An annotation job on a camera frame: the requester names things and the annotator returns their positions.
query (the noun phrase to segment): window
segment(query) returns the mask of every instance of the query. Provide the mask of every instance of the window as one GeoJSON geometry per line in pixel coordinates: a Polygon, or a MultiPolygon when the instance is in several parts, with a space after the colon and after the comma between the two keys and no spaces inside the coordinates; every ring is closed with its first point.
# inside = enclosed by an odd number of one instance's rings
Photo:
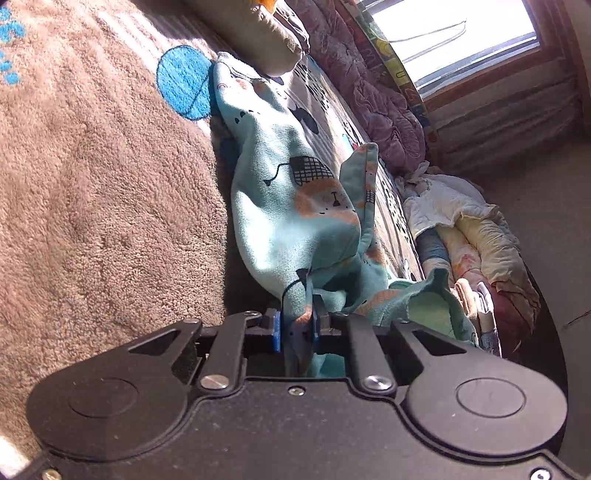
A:
{"type": "Polygon", "coordinates": [[[522,0],[362,0],[423,98],[540,46],[522,0]]]}

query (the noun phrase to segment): blue circle pattern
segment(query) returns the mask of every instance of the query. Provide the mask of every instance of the blue circle pattern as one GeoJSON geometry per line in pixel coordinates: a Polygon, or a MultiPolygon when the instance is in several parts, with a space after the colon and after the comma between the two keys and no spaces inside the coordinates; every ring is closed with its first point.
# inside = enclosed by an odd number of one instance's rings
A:
{"type": "Polygon", "coordinates": [[[213,90],[213,62],[188,45],[166,51],[156,69],[162,97],[179,115],[201,120],[217,112],[213,90]]]}

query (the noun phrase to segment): pillow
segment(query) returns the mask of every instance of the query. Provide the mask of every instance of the pillow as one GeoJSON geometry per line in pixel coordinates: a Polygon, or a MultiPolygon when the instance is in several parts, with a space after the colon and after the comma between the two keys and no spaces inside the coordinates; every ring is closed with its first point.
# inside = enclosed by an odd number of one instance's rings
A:
{"type": "Polygon", "coordinates": [[[304,56],[298,38],[307,33],[296,15],[280,2],[278,16],[292,30],[282,25],[269,11],[251,0],[187,0],[201,19],[224,38],[238,56],[269,77],[290,72],[304,56]]]}

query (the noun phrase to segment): blue paw print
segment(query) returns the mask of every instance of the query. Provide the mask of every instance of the blue paw print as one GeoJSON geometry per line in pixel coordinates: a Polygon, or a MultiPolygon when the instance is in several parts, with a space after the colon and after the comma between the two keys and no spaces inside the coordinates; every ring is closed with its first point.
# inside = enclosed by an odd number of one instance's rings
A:
{"type": "MultiPolygon", "coordinates": [[[[10,10],[0,7],[0,44],[9,43],[14,38],[25,36],[25,28],[16,20],[11,20],[10,10]]],[[[19,81],[18,74],[12,71],[12,62],[5,59],[5,54],[0,50],[0,74],[9,85],[15,85],[19,81]]]]}

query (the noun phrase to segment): purple comforter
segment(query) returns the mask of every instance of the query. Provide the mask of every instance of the purple comforter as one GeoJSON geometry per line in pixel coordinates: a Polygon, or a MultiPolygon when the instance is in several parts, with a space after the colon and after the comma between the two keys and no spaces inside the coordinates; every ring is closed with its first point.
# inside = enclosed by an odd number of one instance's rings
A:
{"type": "Polygon", "coordinates": [[[310,55],[326,72],[392,173],[416,170],[425,158],[423,128],[402,94],[378,83],[333,2],[287,0],[310,35],[310,55]]]}

